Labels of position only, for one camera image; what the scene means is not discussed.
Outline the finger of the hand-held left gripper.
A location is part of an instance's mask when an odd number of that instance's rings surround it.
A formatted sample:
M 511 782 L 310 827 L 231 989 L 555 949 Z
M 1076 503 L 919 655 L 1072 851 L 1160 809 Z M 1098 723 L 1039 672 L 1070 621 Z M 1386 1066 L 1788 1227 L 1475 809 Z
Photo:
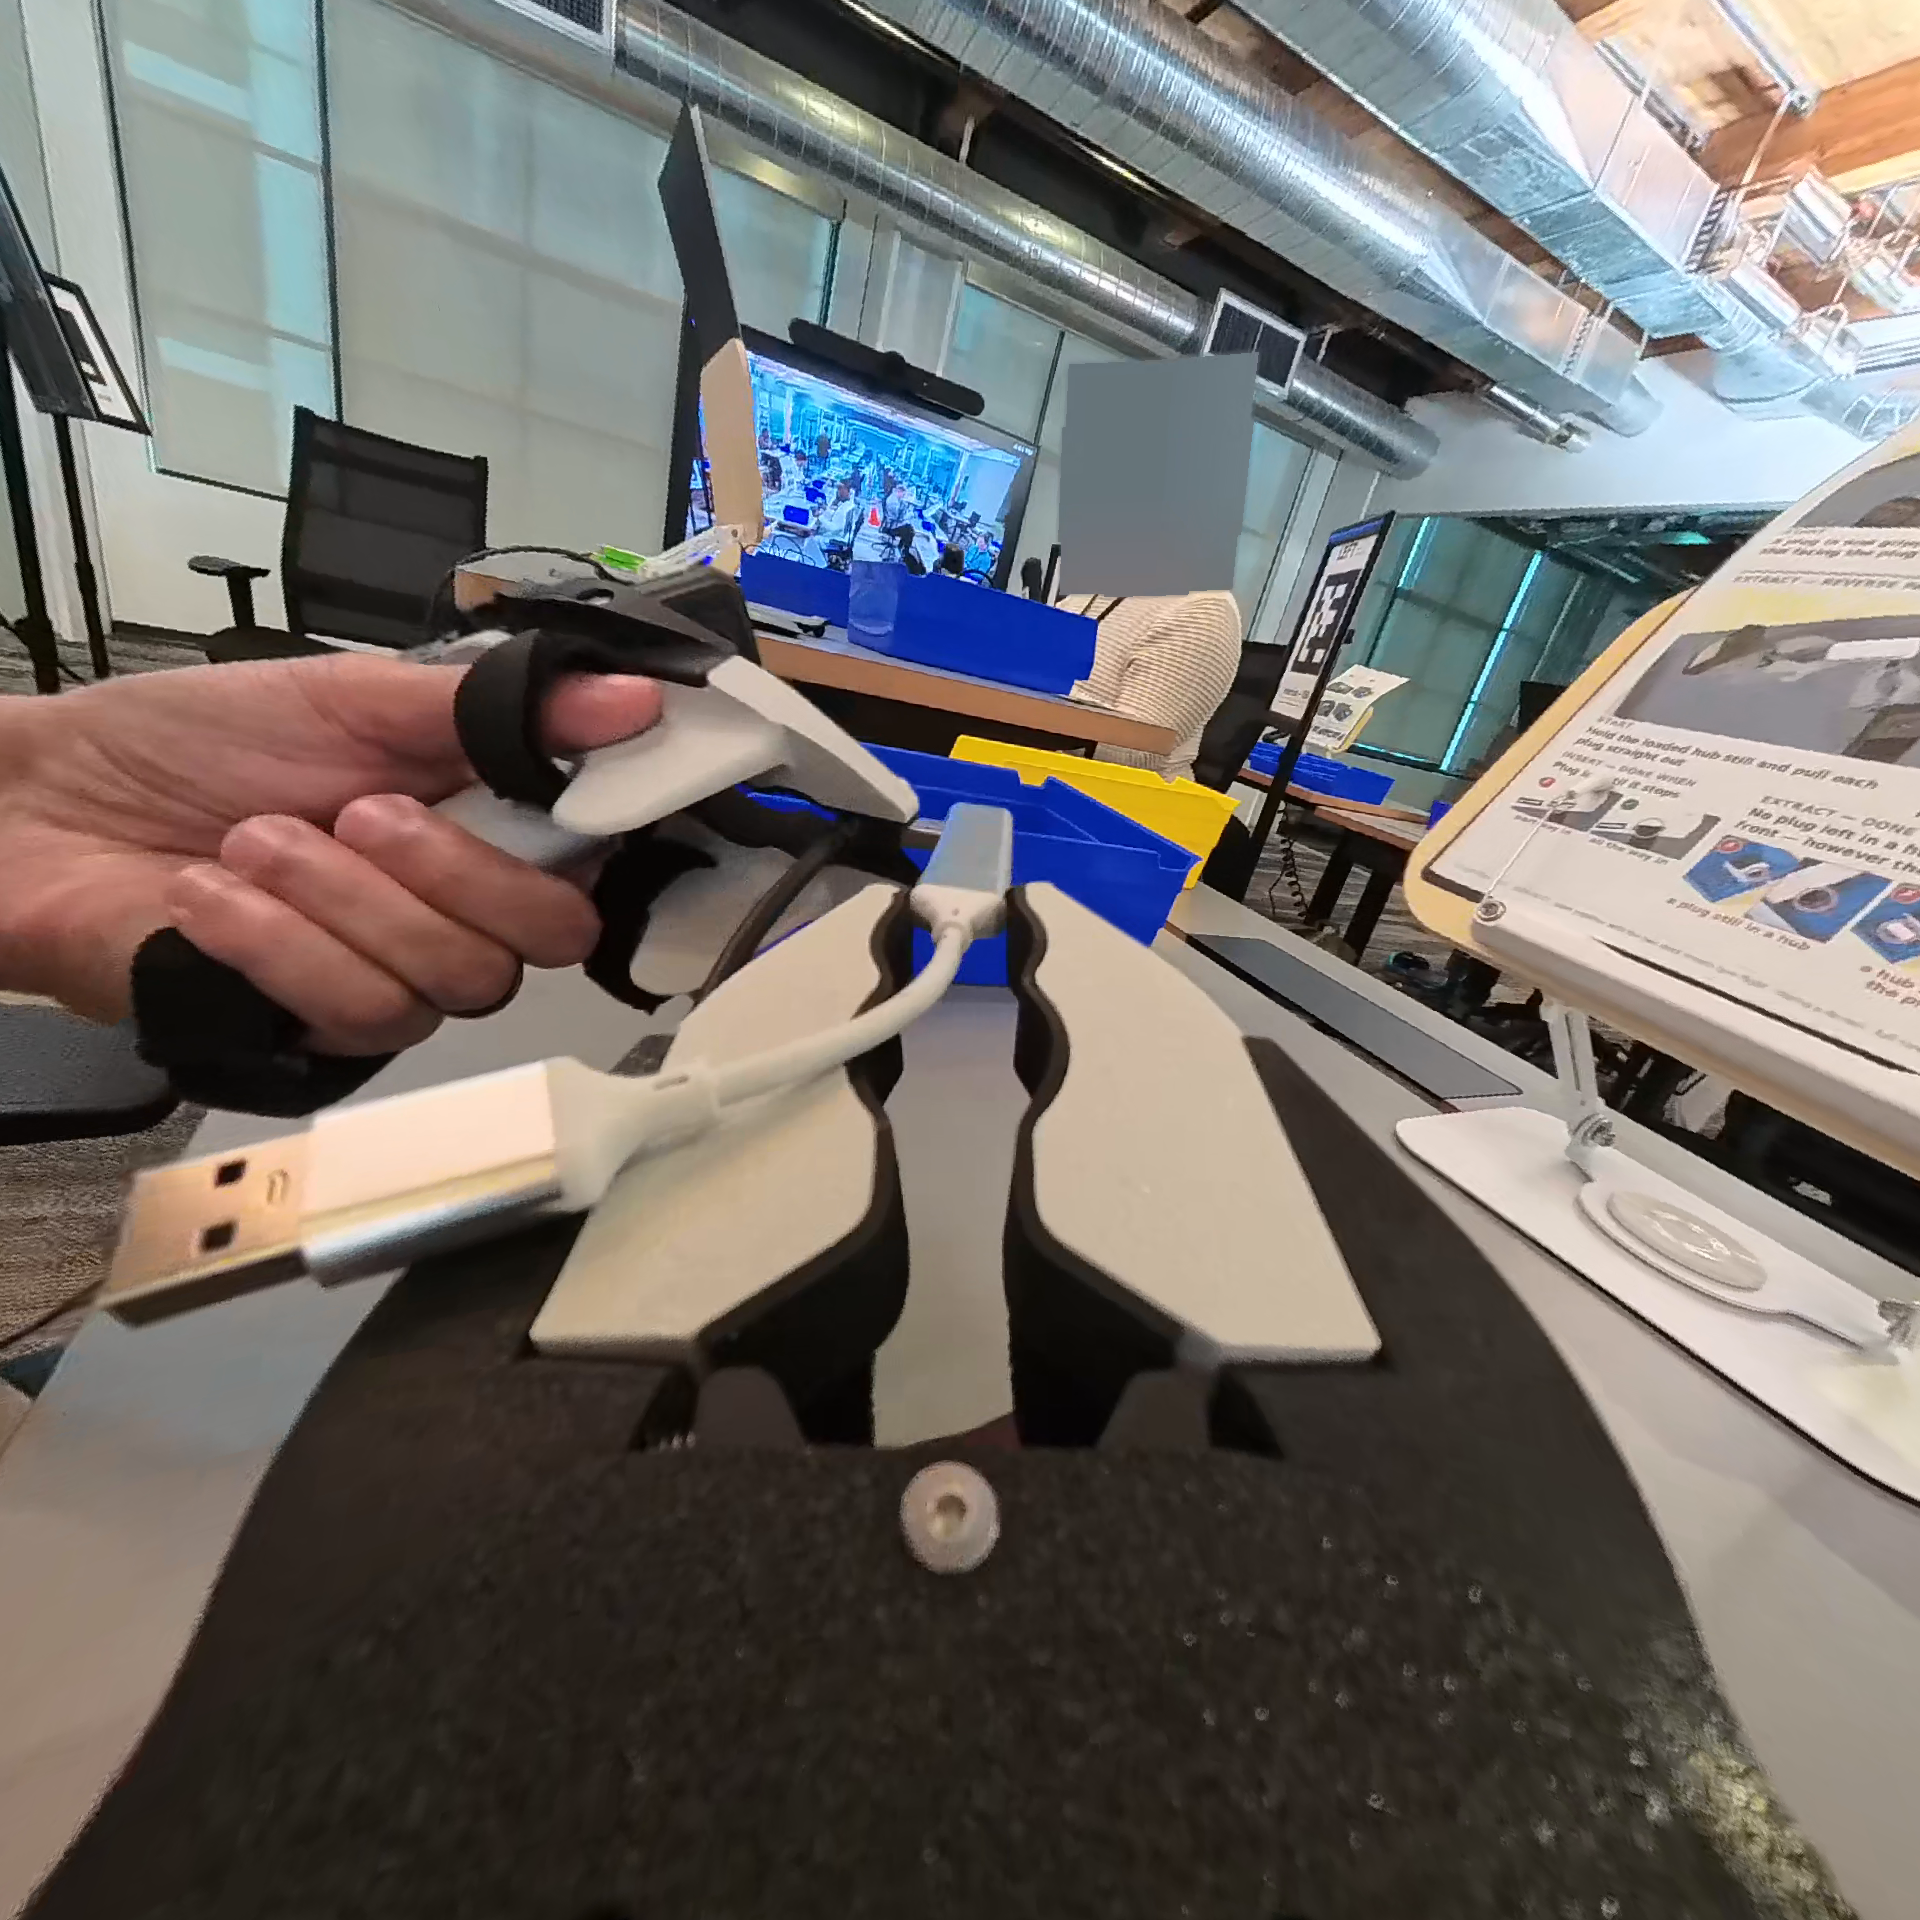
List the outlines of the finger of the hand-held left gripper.
M 648 905 L 632 959 L 646 1009 L 692 997 L 723 950 L 786 875 L 786 862 L 716 862 L 672 877 Z
M 776 735 L 772 755 L 748 782 L 894 824 L 912 824 L 922 815 L 922 798 L 911 782 L 766 667 L 723 659 L 711 669 L 706 690 L 731 699 Z

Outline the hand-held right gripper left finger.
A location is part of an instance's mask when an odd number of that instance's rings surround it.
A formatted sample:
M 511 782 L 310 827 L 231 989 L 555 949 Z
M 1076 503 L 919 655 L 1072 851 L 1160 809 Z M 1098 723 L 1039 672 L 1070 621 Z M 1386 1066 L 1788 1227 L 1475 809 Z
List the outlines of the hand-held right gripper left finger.
M 731 974 L 664 1066 L 740 1064 L 891 999 L 912 974 L 906 888 L 875 882 Z M 902 1047 L 734 1107 L 624 1168 L 530 1326 L 547 1360 L 780 1379 L 808 1440 L 873 1441 L 878 1346 L 906 1306 L 906 1200 L 884 1096 Z

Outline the black easel stand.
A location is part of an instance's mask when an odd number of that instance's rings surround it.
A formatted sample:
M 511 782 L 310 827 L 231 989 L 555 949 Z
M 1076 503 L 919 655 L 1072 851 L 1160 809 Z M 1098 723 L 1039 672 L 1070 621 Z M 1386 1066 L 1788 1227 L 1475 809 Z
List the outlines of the black easel stand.
M 2 179 L 2 470 L 7 530 L 25 595 L 20 618 L 4 617 L 4 630 L 23 645 L 35 690 L 57 695 L 64 667 L 46 590 L 16 390 L 25 390 L 35 414 L 55 430 L 55 462 L 73 545 L 88 658 L 91 677 L 108 681 L 112 674 L 110 618 L 89 514 L 81 495 L 73 430 L 75 424 L 110 424 L 139 435 L 153 430 L 86 290 L 42 265 L 14 184 Z

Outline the black sign stand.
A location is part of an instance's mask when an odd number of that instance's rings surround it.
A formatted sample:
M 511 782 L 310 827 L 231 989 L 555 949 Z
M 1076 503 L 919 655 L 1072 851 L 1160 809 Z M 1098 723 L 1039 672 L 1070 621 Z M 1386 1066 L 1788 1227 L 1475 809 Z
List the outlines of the black sign stand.
M 1247 898 L 1260 855 L 1280 817 L 1313 720 L 1326 699 L 1334 667 L 1353 630 L 1361 599 L 1372 583 L 1394 519 L 1394 512 L 1383 512 L 1335 530 L 1313 575 L 1279 690 L 1266 707 L 1271 723 L 1280 729 L 1280 753 L 1266 779 L 1264 802 L 1255 815 L 1240 875 L 1231 879 L 1231 898 L 1238 903 Z

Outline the black video bar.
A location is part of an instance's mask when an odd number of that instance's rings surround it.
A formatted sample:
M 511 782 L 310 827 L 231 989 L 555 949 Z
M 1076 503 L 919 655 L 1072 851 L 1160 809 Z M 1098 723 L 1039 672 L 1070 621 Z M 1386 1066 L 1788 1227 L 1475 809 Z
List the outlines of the black video bar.
M 944 417 L 985 415 L 984 393 L 919 368 L 902 351 L 866 344 L 803 317 L 790 320 L 786 337 L 808 368 L 843 377 L 865 393 L 911 399 Z

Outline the black office chair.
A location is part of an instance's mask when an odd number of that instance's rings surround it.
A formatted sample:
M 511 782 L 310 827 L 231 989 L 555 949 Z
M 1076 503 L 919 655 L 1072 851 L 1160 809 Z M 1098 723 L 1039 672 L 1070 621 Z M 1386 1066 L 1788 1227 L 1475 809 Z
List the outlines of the black office chair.
M 403 654 L 435 633 L 452 571 L 488 545 L 489 462 L 292 414 L 280 541 L 280 629 L 257 615 L 263 567 L 200 554 L 187 567 L 230 590 L 231 621 L 207 635 L 216 665 Z

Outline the small blue plastic bin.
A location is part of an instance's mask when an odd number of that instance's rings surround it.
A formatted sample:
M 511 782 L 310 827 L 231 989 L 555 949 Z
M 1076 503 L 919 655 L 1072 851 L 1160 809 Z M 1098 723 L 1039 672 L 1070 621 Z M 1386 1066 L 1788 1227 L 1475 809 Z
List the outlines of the small blue plastic bin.
M 1268 784 L 1280 768 L 1283 742 L 1260 739 L 1240 769 L 1240 779 L 1248 784 Z M 1386 803 L 1394 776 L 1379 773 L 1372 766 L 1347 762 L 1344 758 L 1326 758 L 1304 751 L 1294 768 L 1289 784 L 1304 790 L 1324 795 L 1328 800 L 1379 806 Z

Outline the printed instruction sheet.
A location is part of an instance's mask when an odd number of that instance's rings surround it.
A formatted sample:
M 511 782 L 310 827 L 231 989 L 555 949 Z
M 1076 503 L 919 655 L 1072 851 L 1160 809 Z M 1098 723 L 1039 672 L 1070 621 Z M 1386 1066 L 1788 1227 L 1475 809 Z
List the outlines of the printed instruction sheet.
M 1747 538 L 1427 862 L 1915 1070 L 1918 455 Z

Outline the person's left hand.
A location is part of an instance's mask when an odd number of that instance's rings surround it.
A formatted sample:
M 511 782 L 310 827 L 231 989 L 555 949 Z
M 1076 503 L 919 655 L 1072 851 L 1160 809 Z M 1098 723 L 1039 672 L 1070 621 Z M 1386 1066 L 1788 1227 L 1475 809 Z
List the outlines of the person's left hand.
M 137 949 L 176 928 L 356 1061 L 579 967 L 588 866 L 532 869 L 435 811 L 475 782 L 464 674 L 338 654 L 7 697 L 4 992 L 116 1024 Z

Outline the yellow plastic bin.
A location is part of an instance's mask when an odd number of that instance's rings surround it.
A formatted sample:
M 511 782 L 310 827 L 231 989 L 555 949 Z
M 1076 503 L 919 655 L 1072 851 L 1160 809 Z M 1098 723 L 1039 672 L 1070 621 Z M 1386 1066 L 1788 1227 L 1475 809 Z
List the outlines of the yellow plastic bin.
M 960 735 L 953 761 L 1000 766 L 1027 784 L 1067 784 L 1129 822 L 1190 855 L 1185 888 L 1193 888 L 1238 802 L 1193 779 L 1169 779 L 1154 769 L 1067 751 L 1046 751 L 985 735 Z

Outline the large monitor screen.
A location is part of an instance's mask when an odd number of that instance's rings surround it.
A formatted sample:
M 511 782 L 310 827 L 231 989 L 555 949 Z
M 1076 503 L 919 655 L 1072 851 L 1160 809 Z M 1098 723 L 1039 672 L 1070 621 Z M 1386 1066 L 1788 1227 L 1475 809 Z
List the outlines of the large monitor screen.
M 849 571 L 898 560 L 1006 590 L 1039 466 L 1027 438 L 808 368 L 746 326 L 766 531 L 759 551 Z

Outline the black desk panel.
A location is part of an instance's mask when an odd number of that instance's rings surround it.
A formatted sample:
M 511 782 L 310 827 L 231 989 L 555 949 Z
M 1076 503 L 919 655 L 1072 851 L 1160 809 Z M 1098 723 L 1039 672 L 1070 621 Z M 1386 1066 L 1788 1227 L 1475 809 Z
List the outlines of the black desk panel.
M 1260 938 L 1208 933 L 1191 943 L 1248 987 L 1288 1006 L 1444 1107 L 1518 1099 L 1523 1091 L 1487 1062 L 1390 1011 L 1351 983 L 1324 974 L 1291 950 Z

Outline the wide silver air duct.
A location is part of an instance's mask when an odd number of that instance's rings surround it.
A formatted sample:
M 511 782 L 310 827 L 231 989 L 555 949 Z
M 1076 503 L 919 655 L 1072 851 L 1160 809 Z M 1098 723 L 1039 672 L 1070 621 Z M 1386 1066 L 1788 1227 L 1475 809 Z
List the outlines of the wide silver air duct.
M 1559 3 L 1242 3 L 1399 144 L 1617 304 L 1626 266 L 1663 266 L 1603 194 L 1642 120 Z

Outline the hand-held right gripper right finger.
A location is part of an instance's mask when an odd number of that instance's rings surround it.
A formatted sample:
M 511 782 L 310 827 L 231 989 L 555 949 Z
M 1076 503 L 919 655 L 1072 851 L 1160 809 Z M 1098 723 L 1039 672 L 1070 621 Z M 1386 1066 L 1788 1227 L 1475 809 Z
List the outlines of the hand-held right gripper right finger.
M 1254 1042 L 1051 882 L 1010 894 L 1027 1095 L 1002 1239 L 1016 1430 L 1092 1448 L 1127 1401 L 1233 1430 L 1228 1379 L 1366 1367 L 1380 1331 Z

